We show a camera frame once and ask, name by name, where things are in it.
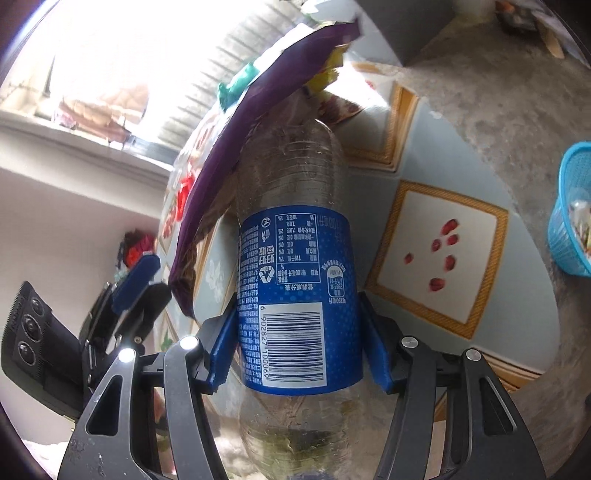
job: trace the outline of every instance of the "window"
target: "window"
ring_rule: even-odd
[[[280,0],[60,0],[0,109],[172,163],[227,83],[303,16]]]

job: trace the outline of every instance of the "camera lens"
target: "camera lens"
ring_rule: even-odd
[[[31,300],[31,307],[33,307],[33,311],[38,314],[39,316],[43,315],[43,305],[41,305],[41,302],[39,301],[39,299],[32,299]]]
[[[26,364],[33,365],[35,363],[35,352],[25,342],[18,344],[18,353],[21,354],[21,358]]]
[[[30,315],[25,315],[22,326],[31,340],[38,342],[41,340],[41,329],[37,321]]]

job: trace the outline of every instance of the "concrete floor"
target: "concrete floor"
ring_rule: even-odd
[[[456,20],[397,78],[428,97],[506,183],[554,283],[560,350],[547,373],[514,394],[550,475],[591,426],[591,279],[562,274],[546,241],[562,155],[591,140],[591,70],[495,22]]]

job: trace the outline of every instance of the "nutrition facts table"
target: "nutrition facts table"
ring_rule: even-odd
[[[315,213],[275,215],[277,284],[320,283]]]

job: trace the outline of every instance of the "barcode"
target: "barcode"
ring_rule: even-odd
[[[259,306],[262,384],[326,386],[322,303]]]

